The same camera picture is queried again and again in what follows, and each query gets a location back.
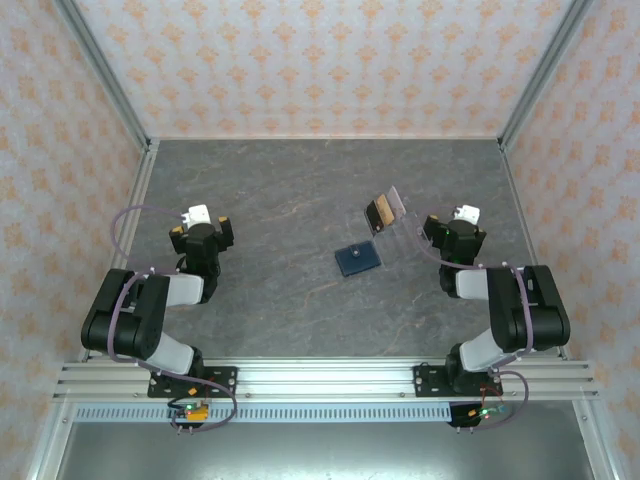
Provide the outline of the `grey metal sheet panel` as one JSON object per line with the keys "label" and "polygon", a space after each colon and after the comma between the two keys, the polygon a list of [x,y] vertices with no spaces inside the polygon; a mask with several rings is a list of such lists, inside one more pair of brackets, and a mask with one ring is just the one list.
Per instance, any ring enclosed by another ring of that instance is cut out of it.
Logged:
{"label": "grey metal sheet panel", "polygon": [[457,434],[444,424],[238,423],[73,427],[58,480],[594,480],[579,430],[556,412]]}

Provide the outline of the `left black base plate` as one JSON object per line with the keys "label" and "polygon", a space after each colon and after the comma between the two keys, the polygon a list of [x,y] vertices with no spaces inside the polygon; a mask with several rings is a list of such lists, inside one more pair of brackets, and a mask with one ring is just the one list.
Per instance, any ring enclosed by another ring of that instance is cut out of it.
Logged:
{"label": "left black base plate", "polygon": [[[238,368],[233,366],[205,366],[200,378],[217,383],[229,389],[232,393],[236,391]],[[224,398],[226,394],[219,388],[212,388],[199,382],[178,380],[166,375],[152,373],[150,376],[147,396],[158,399],[211,399]]]}

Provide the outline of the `gold card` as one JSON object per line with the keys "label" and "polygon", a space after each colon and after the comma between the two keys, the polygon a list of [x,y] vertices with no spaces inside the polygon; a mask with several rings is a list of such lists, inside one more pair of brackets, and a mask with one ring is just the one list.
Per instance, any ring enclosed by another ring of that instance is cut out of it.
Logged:
{"label": "gold card", "polygon": [[395,221],[394,211],[386,195],[382,194],[375,200],[375,206],[380,220],[384,226],[391,225]]}

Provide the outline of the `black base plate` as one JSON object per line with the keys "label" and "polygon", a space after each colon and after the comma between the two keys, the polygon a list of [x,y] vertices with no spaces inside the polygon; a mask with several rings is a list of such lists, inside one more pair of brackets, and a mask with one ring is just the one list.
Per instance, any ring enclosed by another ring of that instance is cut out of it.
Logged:
{"label": "black base plate", "polygon": [[[232,393],[236,391],[238,368],[233,366],[205,366],[200,378],[217,383],[229,389]],[[219,388],[212,388],[199,382],[178,380],[166,375],[152,373],[150,376],[147,396],[158,399],[211,399],[224,398],[226,394]]]}
{"label": "black base plate", "polygon": [[417,397],[479,397],[483,387],[494,387],[503,393],[502,387],[483,372],[451,370],[445,365],[422,363],[413,367],[413,386]]}

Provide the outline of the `pale lilac card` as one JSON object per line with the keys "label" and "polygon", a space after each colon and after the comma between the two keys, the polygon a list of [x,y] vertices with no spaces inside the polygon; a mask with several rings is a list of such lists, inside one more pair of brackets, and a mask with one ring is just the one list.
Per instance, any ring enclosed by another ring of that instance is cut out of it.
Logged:
{"label": "pale lilac card", "polygon": [[395,186],[391,186],[386,194],[386,198],[389,207],[396,219],[402,218],[406,215],[406,207]]}

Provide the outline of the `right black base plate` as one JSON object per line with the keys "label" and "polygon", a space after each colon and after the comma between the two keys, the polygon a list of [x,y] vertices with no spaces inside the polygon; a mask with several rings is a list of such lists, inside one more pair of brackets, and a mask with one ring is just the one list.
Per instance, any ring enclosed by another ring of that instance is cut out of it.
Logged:
{"label": "right black base plate", "polygon": [[502,387],[483,372],[451,370],[445,365],[422,363],[413,367],[413,386],[417,397],[479,397],[483,387],[494,387],[503,393]]}

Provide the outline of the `wide aluminium mounting rail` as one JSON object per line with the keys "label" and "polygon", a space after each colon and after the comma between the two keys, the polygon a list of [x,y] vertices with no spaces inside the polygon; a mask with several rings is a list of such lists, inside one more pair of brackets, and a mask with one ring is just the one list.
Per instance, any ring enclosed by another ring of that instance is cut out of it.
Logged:
{"label": "wide aluminium mounting rail", "polygon": [[[422,364],[434,367],[440,358],[210,358],[207,365],[235,366],[241,402],[415,402],[416,374]],[[106,357],[63,365],[53,397],[57,401],[142,402],[149,374],[133,364]],[[532,355],[502,372],[503,399],[518,401],[599,399],[604,388],[587,361]]]}

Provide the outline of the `dark blue card holder wallet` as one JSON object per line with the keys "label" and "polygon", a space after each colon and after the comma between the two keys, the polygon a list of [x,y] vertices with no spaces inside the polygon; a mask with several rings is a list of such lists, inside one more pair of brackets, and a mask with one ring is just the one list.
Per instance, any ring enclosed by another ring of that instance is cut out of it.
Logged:
{"label": "dark blue card holder wallet", "polygon": [[350,277],[382,264],[372,241],[364,241],[336,250],[334,257],[343,277]]}

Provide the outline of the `aluminium frame profile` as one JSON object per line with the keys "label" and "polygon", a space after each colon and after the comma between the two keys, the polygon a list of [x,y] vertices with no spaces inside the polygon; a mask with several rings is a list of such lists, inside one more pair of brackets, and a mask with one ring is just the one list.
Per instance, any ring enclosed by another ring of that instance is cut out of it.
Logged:
{"label": "aluminium frame profile", "polygon": [[526,246],[527,246],[527,250],[528,250],[528,253],[529,253],[530,260],[532,261],[532,263],[534,265],[537,265],[538,264],[538,257],[537,257],[536,251],[535,251],[535,247],[533,245],[533,241],[532,241],[532,237],[530,235],[530,231],[529,231],[528,225],[527,225],[527,221],[526,221],[526,218],[525,218],[525,212],[524,212],[524,209],[523,209],[523,206],[522,206],[522,203],[521,203],[518,191],[517,191],[517,186],[516,186],[516,183],[515,183],[514,174],[513,174],[513,171],[511,169],[509,160],[508,160],[508,156],[507,156],[507,153],[506,153],[506,148],[502,145],[502,143],[500,141],[497,141],[497,145],[498,145],[500,156],[501,156],[501,160],[502,160],[505,172],[506,172],[508,183],[509,183],[509,186],[510,186],[510,189],[511,189],[511,192],[512,192],[512,196],[513,196],[514,203],[515,203],[515,208],[517,210],[518,218],[519,218],[520,225],[521,225],[521,228],[522,228],[522,231],[523,231],[523,236],[524,236],[524,239],[525,239],[525,243],[526,243]]}
{"label": "aluminium frame profile", "polygon": [[572,406],[594,480],[619,480],[612,456],[601,402],[573,400]]}
{"label": "aluminium frame profile", "polygon": [[125,90],[111,68],[103,49],[92,32],[76,0],[52,0],[70,32],[75,37],[81,52],[98,77],[106,96],[116,109],[127,132],[135,144],[147,151],[151,139],[147,135],[138,115],[131,105]]}
{"label": "aluminium frame profile", "polygon": [[[129,205],[142,204],[144,202],[152,170],[156,161],[160,145],[159,138],[152,138],[149,146],[143,151],[134,186],[131,191]],[[135,238],[140,212],[129,212],[124,215],[120,223],[120,231],[117,236],[119,245],[129,254]]]}
{"label": "aluminium frame profile", "polygon": [[571,0],[566,13],[552,35],[514,110],[510,114],[502,133],[497,137],[502,153],[506,153],[516,141],[517,134],[531,114],[536,101],[551,79],[593,2],[594,0]]}
{"label": "aluminium frame profile", "polygon": [[73,402],[53,403],[36,444],[26,480],[56,480],[76,416]]}

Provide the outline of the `left controller board yellow plug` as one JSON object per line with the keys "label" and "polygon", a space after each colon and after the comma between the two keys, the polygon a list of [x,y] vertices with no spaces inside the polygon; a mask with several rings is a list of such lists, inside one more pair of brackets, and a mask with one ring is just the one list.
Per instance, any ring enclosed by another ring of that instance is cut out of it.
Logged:
{"label": "left controller board yellow plug", "polygon": [[204,401],[190,401],[181,403],[177,399],[170,401],[170,417],[175,421],[203,423],[209,418],[209,405]]}

